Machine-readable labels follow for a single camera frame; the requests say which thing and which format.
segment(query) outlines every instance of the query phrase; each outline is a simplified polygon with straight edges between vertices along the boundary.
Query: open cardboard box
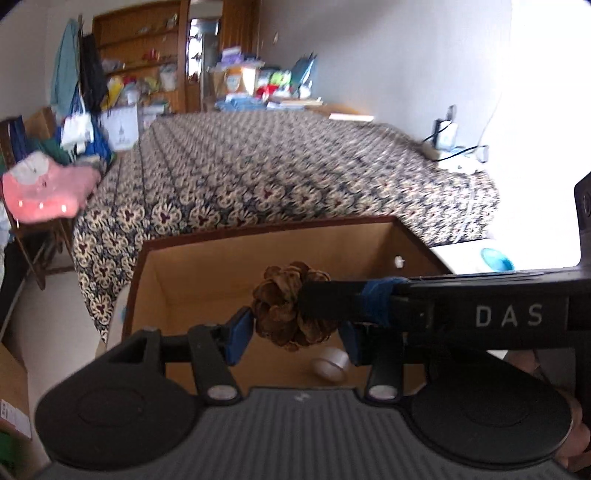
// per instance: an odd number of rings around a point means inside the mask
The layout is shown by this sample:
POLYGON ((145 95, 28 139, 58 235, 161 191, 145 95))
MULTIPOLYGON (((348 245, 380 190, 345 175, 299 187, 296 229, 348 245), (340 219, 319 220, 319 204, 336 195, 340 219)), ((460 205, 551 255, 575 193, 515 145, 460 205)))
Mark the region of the open cardboard box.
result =
MULTIPOLYGON (((182 335, 197 324, 226 323, 243 306, 270 265, 304 261, 334 280, 440 275, 449 271, 394 217, 285 223, 148 241, 140 253, 128 300, 124 338, 145 327, 182 335), (404 266, 396 257, 404 259, 404 266)), ((231 369, 242 392, 253 386, 325 387, 311 360, 326 346, 343 348, 335 333, 328 343, 290 353, 253 335, 231 369)), ((363 387, 369 369, 352 368, 344 385, 363 387)), ((407 366, 405 390, 422 381, 407 366)), ((167 365, 167 377, 195 393, 189 364, 167 365)))

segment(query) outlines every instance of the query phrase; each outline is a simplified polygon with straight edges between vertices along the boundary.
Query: blue tape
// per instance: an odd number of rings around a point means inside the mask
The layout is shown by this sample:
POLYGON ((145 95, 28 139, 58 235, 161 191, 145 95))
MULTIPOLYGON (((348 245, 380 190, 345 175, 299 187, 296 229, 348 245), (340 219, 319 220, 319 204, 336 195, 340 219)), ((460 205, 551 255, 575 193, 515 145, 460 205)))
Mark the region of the blue tape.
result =
POLYGON ((361 292, 361 308, 368 320, 382 327, 391 325, 390 297, 394 286, 407 283, 402 277, 380 278, 370 280, 361 292))

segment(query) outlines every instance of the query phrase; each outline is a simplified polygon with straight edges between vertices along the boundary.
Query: patterned bedspread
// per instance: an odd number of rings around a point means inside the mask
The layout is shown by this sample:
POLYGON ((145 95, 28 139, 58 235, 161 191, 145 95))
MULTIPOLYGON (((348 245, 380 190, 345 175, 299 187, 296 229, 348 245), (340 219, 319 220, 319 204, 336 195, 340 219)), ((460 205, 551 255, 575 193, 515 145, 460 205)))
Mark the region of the patterned bedspread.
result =
POLYGON ((397 215, 430 247, 483 238, 492 180, 438 170, 402 132, 310 112, 162 118, 111 169, 78 217, 80 287, 106 339, 145 240, 195 230, 397 215))

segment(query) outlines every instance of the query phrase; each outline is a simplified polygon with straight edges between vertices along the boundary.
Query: towel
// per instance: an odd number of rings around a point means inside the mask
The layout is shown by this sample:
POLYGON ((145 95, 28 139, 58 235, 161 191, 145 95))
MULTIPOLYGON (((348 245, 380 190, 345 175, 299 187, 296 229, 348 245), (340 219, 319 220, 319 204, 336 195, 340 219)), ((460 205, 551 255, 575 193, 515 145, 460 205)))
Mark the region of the towel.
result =
POLYGON ((70 107, 78 85, 79 55, 78 22, 70 19, 57 50, 51 81, 51 104, 56 106, 62 118, 71 113, 70 107))

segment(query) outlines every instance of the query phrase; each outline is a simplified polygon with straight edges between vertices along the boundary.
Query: gray textured surface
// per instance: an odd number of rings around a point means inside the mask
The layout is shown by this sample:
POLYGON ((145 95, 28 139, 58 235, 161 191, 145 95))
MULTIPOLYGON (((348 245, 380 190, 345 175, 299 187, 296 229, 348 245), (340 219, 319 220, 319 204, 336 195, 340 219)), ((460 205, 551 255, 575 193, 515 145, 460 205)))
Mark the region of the gray textured surface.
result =
POLYGON ((554 462, 513 472, 457 466, 410 432, 396 410, 360 403, 353 391, 254 390, 243 403, 206 412, 176 451, 116 473, 55 465, 39 480, 404 479, 558 480, 554 462))

